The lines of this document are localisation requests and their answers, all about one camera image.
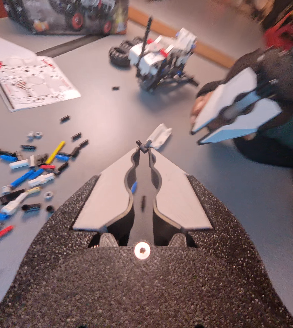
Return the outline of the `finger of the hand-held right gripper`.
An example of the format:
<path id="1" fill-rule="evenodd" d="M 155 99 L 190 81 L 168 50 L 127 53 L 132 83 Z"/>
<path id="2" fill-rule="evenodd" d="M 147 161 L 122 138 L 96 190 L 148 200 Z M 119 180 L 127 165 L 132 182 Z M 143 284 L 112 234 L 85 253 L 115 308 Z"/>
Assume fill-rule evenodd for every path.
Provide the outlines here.
<path id="1" fill-rule="evenodd" d="M 209 133 L 198 140 L 198 145 L 214 144 L 257 132 L 282 111 L 277 102 L 269 99 L 255 101 L 244 98 L 220 111 L 209 107 L 197 118 L 197 130 L 207 127 Z"/>
<path id="2" fill-rule="evenodd" d="M 207 104 L 198 114 L 191 135 L 210 123 L 218 124 L 215 130 L 231 125 L 248 107 L 259 101 L 256 92 L 257 75 L 247 67 L 224 84 L 220 84 L 210 96 Z"/>

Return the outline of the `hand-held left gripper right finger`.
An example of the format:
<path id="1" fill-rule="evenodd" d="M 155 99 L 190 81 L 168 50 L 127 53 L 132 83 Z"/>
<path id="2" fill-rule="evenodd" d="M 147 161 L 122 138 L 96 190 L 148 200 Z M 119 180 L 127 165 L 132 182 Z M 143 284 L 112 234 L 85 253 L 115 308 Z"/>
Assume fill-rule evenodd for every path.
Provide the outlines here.
<path id="1" fill-rule="evenodd" d="M 153 199 L 153 235 L 155 246 L 168 246 L 176 234 L 193 244 L 189 232 L 211 231 L 207 210 L 192 186 L 188 173 L 153 148 L 149 148 Z"/>

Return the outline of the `pile of small toy pieces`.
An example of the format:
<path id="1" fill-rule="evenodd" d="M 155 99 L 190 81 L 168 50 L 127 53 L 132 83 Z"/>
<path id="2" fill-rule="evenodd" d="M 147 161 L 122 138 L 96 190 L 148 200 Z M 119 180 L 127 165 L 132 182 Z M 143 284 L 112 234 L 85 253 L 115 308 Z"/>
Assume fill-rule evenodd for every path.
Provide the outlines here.
<path id="1" fill-rule="evenodd" d="M 43 185 L 53 182 L 60 176 L 69 167 L 69 161 L 77 158 L 88 144 L 89 140 L 86 139 L 77 144 L 70 153 L 64 153 L 62 149 L 66 142 L 61 141 L 50 155 L 32 154 L 29 158 L 23 158 L 19 151 L 11 153 L 0 149 L 0 160 L 7 162 L 11 171 L 28 169 L 23 175 L 1 188 L 0 239 L 14 229 L 13 225 L 3 226 L 19 208 L 25 214 L 41 209 L 40 203 L 24 204 L 24 201 L 32 195 L 39 194 Z"/>

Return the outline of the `person's right hand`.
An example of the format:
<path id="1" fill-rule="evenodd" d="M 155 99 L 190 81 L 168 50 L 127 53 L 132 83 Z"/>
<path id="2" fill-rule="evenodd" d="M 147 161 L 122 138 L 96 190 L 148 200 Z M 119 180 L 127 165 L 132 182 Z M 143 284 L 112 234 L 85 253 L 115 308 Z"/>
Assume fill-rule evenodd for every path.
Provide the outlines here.
<path id="1" fill-rule="evenodd" d="M 211 98 L 214 90 L 222 84 L 222 80 L 213 81 L 205 84 L 197 93 L 196 100 L 194 102 L 190 119 L 191 119 L 191 126 L 193 127 L 195 121 L 199 115 L 199 113 L 203 110 L 205 105 L 208 103 L 209 99 Z"/>

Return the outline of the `red plastic chair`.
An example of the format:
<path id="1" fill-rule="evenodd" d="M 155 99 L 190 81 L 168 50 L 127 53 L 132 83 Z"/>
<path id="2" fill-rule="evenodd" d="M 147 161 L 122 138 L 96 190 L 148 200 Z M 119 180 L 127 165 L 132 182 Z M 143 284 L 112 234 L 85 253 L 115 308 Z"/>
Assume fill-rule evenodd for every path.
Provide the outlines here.
<path id="1" fill-rule="evenodd" d="M 264 48 L 289 50 L 293 47 L 293 15 L 287 14 L 263 35 Z"/>

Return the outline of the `person's right forearm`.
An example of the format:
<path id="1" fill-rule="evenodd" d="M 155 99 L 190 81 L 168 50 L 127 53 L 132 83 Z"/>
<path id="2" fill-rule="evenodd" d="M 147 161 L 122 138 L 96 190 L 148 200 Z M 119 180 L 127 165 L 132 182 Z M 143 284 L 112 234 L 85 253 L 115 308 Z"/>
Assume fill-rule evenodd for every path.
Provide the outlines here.
<path id="1" fill-rule="evenodd" d="M 293 115 L 283 125 L 258 132 L 250 140 L 239 137 L 233 141 L 240 154 L 253 162 L 293 168 Z"/>

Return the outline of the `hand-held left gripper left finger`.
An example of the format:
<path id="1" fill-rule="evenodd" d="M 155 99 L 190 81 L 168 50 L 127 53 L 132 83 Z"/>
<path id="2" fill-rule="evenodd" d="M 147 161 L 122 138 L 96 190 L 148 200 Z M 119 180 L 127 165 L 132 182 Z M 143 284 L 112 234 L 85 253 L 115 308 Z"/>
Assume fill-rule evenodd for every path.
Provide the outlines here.
<path id="1" fill-rule="evenodd" d="M 111 233 L 119 246 L 127 246 L 134 223 L 133 194 L 140 149 L 127 154 L 104 169 L 77 214 L 72 229 Z"/>

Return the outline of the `dark grey toy connector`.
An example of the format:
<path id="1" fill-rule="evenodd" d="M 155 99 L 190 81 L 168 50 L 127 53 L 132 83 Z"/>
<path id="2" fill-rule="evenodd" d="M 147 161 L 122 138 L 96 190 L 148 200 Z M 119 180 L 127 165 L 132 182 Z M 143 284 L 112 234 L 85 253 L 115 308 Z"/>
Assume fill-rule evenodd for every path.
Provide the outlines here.
<path id="1" fill-rule="evenodd" d="M 139 147 L 139 149 L 145 154 L 148 152 L 148 149 L 151 147 L 152 140 L 147 140 L 145 143 L 142 143 L 142 145 Z"/>

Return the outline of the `toy set cardboard box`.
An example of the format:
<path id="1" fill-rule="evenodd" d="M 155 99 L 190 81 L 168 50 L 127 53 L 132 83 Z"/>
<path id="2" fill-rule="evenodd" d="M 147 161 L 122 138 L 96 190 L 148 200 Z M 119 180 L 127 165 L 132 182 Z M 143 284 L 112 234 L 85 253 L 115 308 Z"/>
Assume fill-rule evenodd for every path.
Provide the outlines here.
<path id="1" fill-rule="evenodd" d="M 128 0 L 3 0 L 8 17 L 36 35 L 120 35 Z"/>

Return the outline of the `toy sticker sheet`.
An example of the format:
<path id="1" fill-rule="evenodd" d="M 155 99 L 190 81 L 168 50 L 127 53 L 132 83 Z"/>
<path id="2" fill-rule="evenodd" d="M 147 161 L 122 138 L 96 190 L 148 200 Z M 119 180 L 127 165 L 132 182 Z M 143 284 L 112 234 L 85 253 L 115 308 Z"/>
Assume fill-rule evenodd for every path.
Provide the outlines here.
<path id="1" fill-rule="evenodd" d="M 10 112 L 81 97 L 54 60 L 47 56 L 0 60 L 0 95 Z"/>

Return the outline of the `black desk divider strip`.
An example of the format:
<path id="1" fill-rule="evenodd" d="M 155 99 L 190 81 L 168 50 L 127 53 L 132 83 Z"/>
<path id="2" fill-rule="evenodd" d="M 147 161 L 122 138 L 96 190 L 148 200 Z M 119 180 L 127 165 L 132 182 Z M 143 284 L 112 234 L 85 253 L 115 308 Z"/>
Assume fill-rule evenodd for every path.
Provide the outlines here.
<path id="1" fill-rule="evenodd" d="M 60 45 L 54 46 L 54 47 L 50 47 L 48 49 L 39 51 L 36 53 L 37 56 L 47 56 L 50 58 L 55 58 L 58 57 L 60 55 L 66 54 L 68 52 L 71 52 L 75 49 L 78 49 L 80 47 L 83 47 L 87 44 L 90 44 L 92 42 L 95 42 L 99 39 L 104 38 L 105 35 L 86 35 L 83 36 L 81 38 L 66 42 L 66 43 L 62 43 Z"/>

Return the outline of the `white toy panel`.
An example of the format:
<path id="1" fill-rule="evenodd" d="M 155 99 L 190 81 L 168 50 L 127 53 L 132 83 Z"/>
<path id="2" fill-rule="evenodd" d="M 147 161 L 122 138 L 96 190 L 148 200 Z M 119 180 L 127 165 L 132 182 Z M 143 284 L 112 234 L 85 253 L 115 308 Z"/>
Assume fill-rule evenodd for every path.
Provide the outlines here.
<path id="1" fill-rule="evenodd" d="M 150 147 L 155 150 L 160 150 L 172 134 L 172 128 L 168 128 L 165 124 L 161 123 L 147 138 L 147 142 L 152 141 Z"/>

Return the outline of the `black toy tire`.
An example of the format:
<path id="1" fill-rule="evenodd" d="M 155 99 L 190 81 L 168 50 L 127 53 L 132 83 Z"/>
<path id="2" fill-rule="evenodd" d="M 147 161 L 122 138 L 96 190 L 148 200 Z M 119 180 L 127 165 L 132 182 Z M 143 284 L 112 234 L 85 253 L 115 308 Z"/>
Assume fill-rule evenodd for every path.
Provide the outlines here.
<path id="1" fill-rule="evenodd" d="M 110 62 L 118 68 L 130 68 L 130 60 L 128 58 L 129 48 L 125 47 L 111 47 L 109 50 Z"/>
<path id="2" fill-rule="evenodd" d="M 132 40 L 124 40 L 120 43 L 120 47 L 129 51 L 132 47 L 137 44 L 143 43 L 143 39 L 140 37 L 134 37 Z"/>

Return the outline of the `partly built toy truck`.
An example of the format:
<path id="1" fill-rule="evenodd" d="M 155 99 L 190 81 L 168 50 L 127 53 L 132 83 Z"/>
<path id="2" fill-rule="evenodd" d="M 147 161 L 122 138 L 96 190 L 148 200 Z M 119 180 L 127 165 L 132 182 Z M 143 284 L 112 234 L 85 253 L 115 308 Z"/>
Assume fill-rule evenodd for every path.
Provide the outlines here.
<path id="1" fill-rule="evenodd" d="M 153 93 L 163 86 L 181 86 L 199 84 L 192 76 L 184 72 L 185 64 L 197 45 L 197 37 L 180 29 L 175 37 L 158 36 L 149 38 L 153 18 L 149 17 L 142 43 L 133 46 L 128 59 L 135 66 L 136 78 L 141 89 Z"/>

